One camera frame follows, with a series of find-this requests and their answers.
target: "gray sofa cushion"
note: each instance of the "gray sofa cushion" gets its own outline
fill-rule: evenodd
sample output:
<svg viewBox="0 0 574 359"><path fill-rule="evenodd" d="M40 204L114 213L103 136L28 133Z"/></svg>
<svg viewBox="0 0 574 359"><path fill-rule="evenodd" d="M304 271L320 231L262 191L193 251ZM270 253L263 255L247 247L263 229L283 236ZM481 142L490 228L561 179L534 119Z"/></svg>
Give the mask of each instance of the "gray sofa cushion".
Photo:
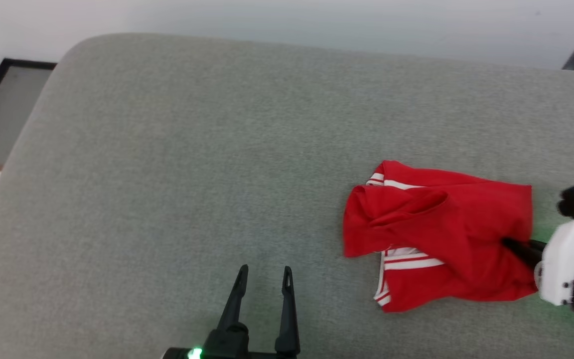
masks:
<svg viewBox="0 0 574 359"><path fill-rule="evenodd" d="M293 269L302 358L574 358L537 296L373 300L342 256L351 187L384 159L535 188L535 238L574 184L574 72L119 34L73 48L0 179L0 359L154 359L201 345L241 264L250 349Z"/></svg>

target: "floor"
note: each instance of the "floor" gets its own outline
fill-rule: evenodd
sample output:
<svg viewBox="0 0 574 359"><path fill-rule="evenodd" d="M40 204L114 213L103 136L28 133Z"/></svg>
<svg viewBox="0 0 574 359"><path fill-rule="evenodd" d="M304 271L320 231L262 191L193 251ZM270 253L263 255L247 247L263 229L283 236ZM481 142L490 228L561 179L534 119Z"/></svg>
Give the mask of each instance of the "floor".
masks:
<svg viewBox="0 0 574 359"><path fill-rule="evenodd" d="M0 84L0 166L6 162L51 70L12 66Z"/></svg>

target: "white stripe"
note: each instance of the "white stripe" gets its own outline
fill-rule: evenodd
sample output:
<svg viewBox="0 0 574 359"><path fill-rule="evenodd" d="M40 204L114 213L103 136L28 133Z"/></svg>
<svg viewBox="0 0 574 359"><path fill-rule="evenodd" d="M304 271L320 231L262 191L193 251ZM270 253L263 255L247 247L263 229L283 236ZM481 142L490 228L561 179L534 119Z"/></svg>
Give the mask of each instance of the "white stripe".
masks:
<svg viewBox="0 0 574 359"><path fill-rule="evenodd" d="M385 257L385 261L394 261L397 259L412 259L412 258L422 258L428 257L429 255L426 253L416 253L416 254L403 254L403 255L389 255Z"/></svg>
<svg viewBox="0 0 574 359"><path fill-rule="evenodd" d="M392 179L385 179L385 186L392 186L392 187L400 188L401 190L408 190L409 188L424 187L424 186L414 186L413 184L406 184L406 183L394 181Z"/></svg>
<svg viewBox="0 0 574 359"><path fill-rule="evenodd" d="M374 299L382 298L383 296L389 296L389 288L386 288L387 284L385 284L385 291L380 292L379 295L374 296Z"/></svg>
<svg viewBox="0 0 574 359"><path fill-rule="evenodd" d="M420 250L418 250L417 248L412 248L412 247L401 247L401 248L396 248L396 249L390 249L389 253L387 253L386 255L403 255L403 254L416 254L416 253L421 253Z"/></svg>
<svg viewBox="0 0 574 359"><path fill-rule="evenodd" d="M444 264L444 262L439 259L422 259L420 261L406 261L406 262L395 262L395 263L385 263L385 270L405 270L405 269L415 269L415 268L428 268L435 267Z"/></svg>
<svg viewBox="0 0 574 359"><path fill-rule="evenodd" d="M380 304L380 307L382 307L385 304L388 304L389 302L391 302L391 296L385 296L385 298L382 298L381 300L378 300L378 304Z"/></svg>
<svg viewBox="0 0 574 359"><path fill-rule="evenodd" d="M380 278L378 279L378 289L376 289L376 295L373 297L374 299L381 296L382 293L387 290L383 289L383 291L380 291L380 288L382 288L382 281L385 280L385 253L387 253L387 251L382 252L380 255Z"/></svg>

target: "red cloth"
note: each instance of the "red cloth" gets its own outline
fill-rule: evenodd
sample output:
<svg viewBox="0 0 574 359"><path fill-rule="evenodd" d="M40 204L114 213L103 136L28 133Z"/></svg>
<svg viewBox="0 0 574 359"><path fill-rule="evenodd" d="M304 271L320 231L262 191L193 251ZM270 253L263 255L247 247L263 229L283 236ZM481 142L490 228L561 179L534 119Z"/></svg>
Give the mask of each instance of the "red cloth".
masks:
<svg viewBox="0 0 574 359"><path fill-rule="evenodd" d="M531 187L384 161L349 195L344 255L382 252L374 297L385 312L430 300L517 300L533 271L501 239L531 238Z"/></svg>

